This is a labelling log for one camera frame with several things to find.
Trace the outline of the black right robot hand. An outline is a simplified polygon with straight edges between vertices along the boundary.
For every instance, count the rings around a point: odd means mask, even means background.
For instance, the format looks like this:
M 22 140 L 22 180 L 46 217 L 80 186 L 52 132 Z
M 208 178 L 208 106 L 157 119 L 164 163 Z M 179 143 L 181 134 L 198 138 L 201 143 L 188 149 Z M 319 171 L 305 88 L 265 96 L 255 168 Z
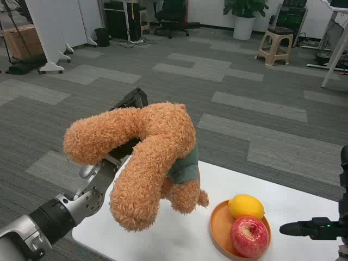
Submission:
M 315 217 L 309 221 L 298 221 L 282 225 L 279 232 L 295 237 L 309 236 L 312 240 L 336 240 L 341 238 L 347 244 L 347 146 L 341 149 L 340 186 L 345 189 L 343 198 L 338 202 L 339 220 L 331 221 L 327 217 Z

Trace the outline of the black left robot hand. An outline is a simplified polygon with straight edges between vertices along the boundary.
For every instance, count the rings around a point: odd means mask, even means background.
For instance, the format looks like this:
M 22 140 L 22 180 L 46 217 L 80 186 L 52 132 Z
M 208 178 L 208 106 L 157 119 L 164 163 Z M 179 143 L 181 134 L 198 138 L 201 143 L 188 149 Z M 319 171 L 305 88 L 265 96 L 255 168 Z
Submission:
M 129 92 L 119 103 L 110 109 L 110 111 L 118 108 L 143 108 L 148 106 L 147 95 L 140 89 L 135 88 Z M 139 139 L 132 139 L 127 143 L 113 149 L 109 154 L 118 160 L 129 156 L 133 152 L 133 147 L 140 142 Z

